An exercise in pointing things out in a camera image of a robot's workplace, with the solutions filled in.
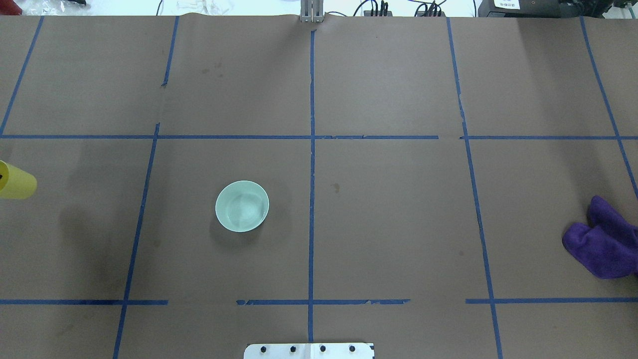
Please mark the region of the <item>light green bowl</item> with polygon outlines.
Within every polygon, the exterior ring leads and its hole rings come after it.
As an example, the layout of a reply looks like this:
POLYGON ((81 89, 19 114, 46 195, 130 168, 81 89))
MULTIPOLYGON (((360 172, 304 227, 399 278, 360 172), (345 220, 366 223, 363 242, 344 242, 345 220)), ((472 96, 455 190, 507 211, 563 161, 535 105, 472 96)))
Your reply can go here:
POLYGON ((269 208, 267 192, 253 181, 231 182, 220 191, 214 205, 219 223, 237 233, 249 232, 262 225, 269 208))

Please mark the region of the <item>yellow cup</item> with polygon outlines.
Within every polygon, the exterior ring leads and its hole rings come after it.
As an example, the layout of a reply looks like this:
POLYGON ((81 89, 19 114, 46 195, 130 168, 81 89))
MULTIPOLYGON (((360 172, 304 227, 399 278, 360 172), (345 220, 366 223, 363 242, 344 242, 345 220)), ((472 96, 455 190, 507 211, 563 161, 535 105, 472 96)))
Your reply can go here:
POLYGON ((0 162, 0 197, 25 199, 32 196, 38 187, 34 175, 7 162, 0 162))

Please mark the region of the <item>black computer box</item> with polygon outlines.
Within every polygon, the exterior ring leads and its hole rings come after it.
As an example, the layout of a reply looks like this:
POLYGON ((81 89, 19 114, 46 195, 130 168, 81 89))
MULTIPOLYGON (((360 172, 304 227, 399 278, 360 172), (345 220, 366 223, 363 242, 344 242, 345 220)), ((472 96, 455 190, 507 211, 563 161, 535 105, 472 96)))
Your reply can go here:
POLYGON ((608 9, 603 0, 483 0, 479 17, 572 18, 599 17, 608 9))

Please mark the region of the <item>purple cloth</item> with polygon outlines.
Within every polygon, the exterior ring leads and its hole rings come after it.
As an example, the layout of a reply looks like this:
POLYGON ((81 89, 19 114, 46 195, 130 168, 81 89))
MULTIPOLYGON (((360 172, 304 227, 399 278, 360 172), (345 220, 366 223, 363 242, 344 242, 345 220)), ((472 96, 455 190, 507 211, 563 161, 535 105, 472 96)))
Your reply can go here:
POLYGON ((562 236, 564 248, 598 279, 637 274, 638 229, 603 197, 594 196, 588 223, 573 223, 562 236))

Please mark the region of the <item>aluminium frame post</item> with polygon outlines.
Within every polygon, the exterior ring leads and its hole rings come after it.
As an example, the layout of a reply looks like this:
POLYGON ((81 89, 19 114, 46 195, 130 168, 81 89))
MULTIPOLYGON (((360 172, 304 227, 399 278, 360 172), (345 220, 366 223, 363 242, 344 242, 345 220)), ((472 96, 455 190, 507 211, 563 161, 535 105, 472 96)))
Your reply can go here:
POLYGON ((300 1, 300 21, 301 23, 321 23, 325 18, 323 10, 323 0, 301 0, 300 1))

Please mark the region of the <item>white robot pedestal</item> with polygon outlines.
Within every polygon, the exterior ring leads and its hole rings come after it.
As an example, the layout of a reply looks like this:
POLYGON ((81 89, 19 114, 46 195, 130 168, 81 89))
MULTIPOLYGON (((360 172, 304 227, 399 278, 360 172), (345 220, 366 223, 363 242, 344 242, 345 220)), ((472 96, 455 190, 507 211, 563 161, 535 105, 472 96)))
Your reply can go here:
POLYGON ((374 359, 374 345, 369 343, 285 343, 253 344, 244 359, 374 359))

